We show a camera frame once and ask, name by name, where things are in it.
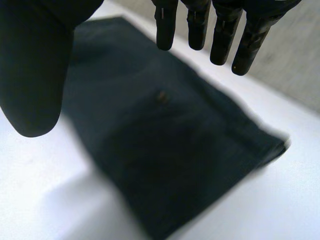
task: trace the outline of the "dark blue garment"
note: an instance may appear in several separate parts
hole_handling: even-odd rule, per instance
[[[74,39],[62,111],[153,239],[285,152],[282,139],[126,20],[85,22]]]

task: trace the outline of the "white surface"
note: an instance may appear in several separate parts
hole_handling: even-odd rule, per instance
[[[154,24],[105,2],[95,18],[124,15],[152,39]],[[175,38],[172,52],[209,82],[288,133],[278,161],[251,174],[195,221],[179,240],[319,240],[320,117],[249,77],[215,66]],[[98,176],[68,120],[24,138],[0,114],[0,240],[142,240],[121,198]]]

